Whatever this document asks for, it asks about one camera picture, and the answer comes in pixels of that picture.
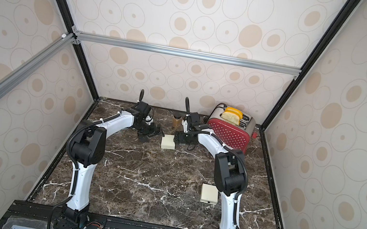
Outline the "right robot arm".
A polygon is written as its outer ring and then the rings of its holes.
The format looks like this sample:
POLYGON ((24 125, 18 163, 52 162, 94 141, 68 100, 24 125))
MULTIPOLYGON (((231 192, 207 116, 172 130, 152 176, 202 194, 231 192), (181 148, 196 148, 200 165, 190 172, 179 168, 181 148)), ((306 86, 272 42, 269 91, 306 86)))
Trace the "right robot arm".
POLYGON ((238 211, 242 194, 248 187, 245 156, 225 144, 198 113, 190 111, 189 98, 185 100, 186 114, 182 131, 174 134, 174 142, 183 145, 202 145, 214 158, 214 184, 221 195, 221 222, 219 229, 240 229, 238 211))

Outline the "cream square box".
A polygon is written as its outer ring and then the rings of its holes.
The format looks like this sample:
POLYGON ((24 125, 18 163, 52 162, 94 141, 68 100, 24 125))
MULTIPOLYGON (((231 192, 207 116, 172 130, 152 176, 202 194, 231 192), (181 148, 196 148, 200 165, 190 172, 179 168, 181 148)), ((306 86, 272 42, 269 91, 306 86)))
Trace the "cream square box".
POLYGON ((216 186, 208 185, 205 183, 201 186, 200 202, 210 205, 216 205, 219 199, 218 194, 219 191, 216 186))

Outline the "cream drawer jewelry box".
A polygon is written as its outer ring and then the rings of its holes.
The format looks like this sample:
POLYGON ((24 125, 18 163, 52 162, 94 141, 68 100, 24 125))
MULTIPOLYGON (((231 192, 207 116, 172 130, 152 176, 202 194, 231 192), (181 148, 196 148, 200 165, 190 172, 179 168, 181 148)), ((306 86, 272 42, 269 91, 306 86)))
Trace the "cream drawer jewelry box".
POLYGON ((169 149, 169 150, 174 150, 175 149, 175 141, 174 141, 174 136, 173 135, 165 135, 164 137, 162 137, 161 139, 161 148, 162 149, 169 149))

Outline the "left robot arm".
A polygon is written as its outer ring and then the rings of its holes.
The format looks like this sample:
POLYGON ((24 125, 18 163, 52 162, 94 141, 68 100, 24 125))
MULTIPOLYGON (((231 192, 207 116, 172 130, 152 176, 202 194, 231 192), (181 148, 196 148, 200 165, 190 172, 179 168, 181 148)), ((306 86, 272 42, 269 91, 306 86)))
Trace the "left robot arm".
POLYGON ((144 90, 136 104, 120 110, 115 115, 96 121, 84 120, 69 137, 66 153, 72 161, 72 182, 68 198, 62 204, 67 220, 82 229, 88 222, 89 192, 97 164, 103 159, 107 138, 124 129, 135 129, 138 138, 149 141, 157 135, 164 136, 161 126, 149 116, 152 107, 143 101, 144 90))

